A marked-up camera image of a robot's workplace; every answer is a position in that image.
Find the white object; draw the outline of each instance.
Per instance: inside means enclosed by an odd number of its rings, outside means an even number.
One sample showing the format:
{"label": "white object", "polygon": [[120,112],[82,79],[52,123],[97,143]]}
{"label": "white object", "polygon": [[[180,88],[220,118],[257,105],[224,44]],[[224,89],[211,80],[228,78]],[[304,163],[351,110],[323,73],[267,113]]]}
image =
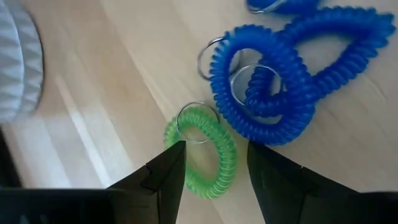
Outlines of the white object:
{"label": "white object", "polygon": [[0,0],[0,123],[36,109],[43,82],[43,53],[28,13]]}

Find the metal key ring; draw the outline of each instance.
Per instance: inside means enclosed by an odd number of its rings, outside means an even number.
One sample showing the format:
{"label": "metal key ring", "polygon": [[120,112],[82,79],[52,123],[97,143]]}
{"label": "metal key ring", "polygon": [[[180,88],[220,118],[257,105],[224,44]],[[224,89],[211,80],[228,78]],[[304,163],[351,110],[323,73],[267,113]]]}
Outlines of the metal key ring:
{"label": "metal key ring", "polygon": [[[232,97],[233,97],[240,105],[242,105],[242,106],[244,106],[244,102],[241,101],[241,100],[236,96],[236,93],[235,93],[235,91],[234,91],[235,80],[236,80],[236,78],[238,78],[238,77],[243,73],[243,71],[245,71],[246,69],[249,69],[249,68],[253,68],[253,67],[261,67],[261,68],[268,69],[268,70],[272,71],[272,72],[274,73],[274,75],[279,76],[279,74],[278,74],[273,68],[268,67],[268,66],[263,65],[263,64],[260,64],[260,63],[255,63],[255,64],[251,64],[251,65],[246,65],[245,67],[239,69],[239,71],[237,71],[237,72],[232,76],[231,81],[229,81],[229,84],[230,84],[230,86],[231,86]],[[281,92],[282,90],[283,90],[283,85],[280,84],[280,90],[279,90],[279,91]]]}
{"label": "metal key ring", "polygon": [[[198,54],[198,58],[197,58],[197,69],[198,69],[198,73],[199,73],[199,76],[201,76],[202,79],[204,79],[204,80],[206,80],[206,81],[210,81],[210,78],[207,77],[207,76],[205,75],[205,73],[203,72],[203,70],[201,69],[201,61],[202,61],[203,55],[205,54],[206,50],[207,50],[209,47],[211,47],[213,44],[218,43],[218,42],[223,41],[223,40],[225,40],[224,37],[217,37],[217,38],[211,40],[210,42],[207,43],[207,45],[206,45],[204,48],[202,48],[202,49],[200,50],[200,52],[199,52],[199,54]],[[242,60],[242,51],[239,51],[238,54],[239,54],[239,59],[238,59],[239,61],[238,61],[238,63],[236,64],[236,66],[232,69],[231,74],[233,74],[234,72],[236,72],[236,71],[238,70],[239,64],[240,64],[240,62],[241,62],[241,60]]]}
{"label": "metal key ring", "polygon": [[186,105],[184,105],[184,106],[180,109],[180,111],[177,113],[177,115],[176,115],[176,117],[175,117],[175,124],[176,124],[176,127],[177,127],[177,132],[178,132],[178,134],[181,136],[181,138],[183,138],[184,140],[186,140],[187,142],[192,143],[192,144],[201,144],[201,143],[208,142],[209,139],[191,140],[191,139],[187,138],[187,137],[180,131],[180,122],[178,121],[179,118],[180,118],[180,115],[181,115],[181,113],[182,113],[187,107],[189,107],[189,106],[191,106],[191,105],[202,105],[202,106],[206,106],[207,108],[209,108],[210,110],[212,110],[212,112],[214,112],[214,114],[216,115],[216,118],[217,118],[217,122],[220,123],[220,116],[219,116],[219,114],[217,113],[217,111],[216,111],[214,108],[212,108],[211,106],[207,105],[205,102],[202,102],[202,101],[194,101],[194,102],[190,102],[190,103],[187,103]]}
{"label": "metal key ring", "polygon": [[252,14],[263,14],[263,13],[275,11],[276,9],[281,7],[283,4],[285,4],[286,2],[287,2],[287,0],[276,0],[274,3],[265,7],[264,9],[259,9],[259,8],[251,7],[249,5],[248,1],[246,0],[246,7],[249,10],[249,12]]}

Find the wood grain surface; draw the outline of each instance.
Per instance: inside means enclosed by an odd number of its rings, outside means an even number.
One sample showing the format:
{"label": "wood grain surface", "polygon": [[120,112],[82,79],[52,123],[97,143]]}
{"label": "wood grain surface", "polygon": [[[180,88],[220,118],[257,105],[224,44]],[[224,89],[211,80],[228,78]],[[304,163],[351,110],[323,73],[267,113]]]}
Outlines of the wood grain surface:
{"label": "wood grain surface", "polygon": [[[279,30],[291,17],[252,15],[243,0],[23,0],[44,48],[44,94],[30,118],[3,127],[24,186],[103,188],[162,152],[163,131],[190,101],[213,105],[196,71],[199,50],[242,24]],[[396,0],[324,0],[398,12]],[[398,36],[366,72],[321,100],[294,142],[275,149],[358,191],[398,190]],[[298,46],[315,73],[345,48],[342,37]],[[225,121],[222,125],[229,128]],[[228,193],[203,200],[185,190],[178,223],[264,223],[239,150]],[[211,144],[189,162],[214,175]]]}

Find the green coil wristband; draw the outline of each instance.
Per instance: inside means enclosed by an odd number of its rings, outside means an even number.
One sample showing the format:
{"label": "green coil wristband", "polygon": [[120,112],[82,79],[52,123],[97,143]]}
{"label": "green coil wristband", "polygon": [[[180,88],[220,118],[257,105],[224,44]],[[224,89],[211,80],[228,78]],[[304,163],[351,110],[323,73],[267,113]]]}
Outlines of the green coil wristband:
{"label": "green coil wristband", "polygon": [[[164,144],[166,149],[173,146],[180,139],[175,119],[173,118],[165,129]],[[238,154],[233,138],[216,119],[199,108],[187,108],[181,113],[178,123],[181,131],[192,126],[199,128],[217,148],[220,160],[218,173],[214,180],[202,177],[187,165],[185,169],[185,185],[192,192],[205,199],[222,196],[235,178],[238,163]]]}

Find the light wood surface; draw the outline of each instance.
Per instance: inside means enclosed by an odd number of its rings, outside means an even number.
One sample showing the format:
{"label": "light wood surface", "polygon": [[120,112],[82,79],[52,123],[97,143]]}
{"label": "light wood surface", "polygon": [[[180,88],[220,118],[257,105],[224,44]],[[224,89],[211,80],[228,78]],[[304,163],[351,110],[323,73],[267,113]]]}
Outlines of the light wood surface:
{"label": "light wood surface", "polygon": [[[198,51],[242,24],[276,30],[291,20],[252,15],[243,0],[24,0],[45,55],[44,94],[31,118],[3,130],[26,187],[103,188],[162,152],[167,121],[189,101],[213,104]],[[396,0],[324,0],[398,12]],[[299,46],[315,73],[345,47],[338,37]],[[358,191],[398,190],[398,38],[367,71],[321,100],[311,125],[281,154]],[[185,190],[179,223],[264,223],[233,133],[239,168],[230,191],[203,200]],[[209,144],[189,162],[211,175]]]}

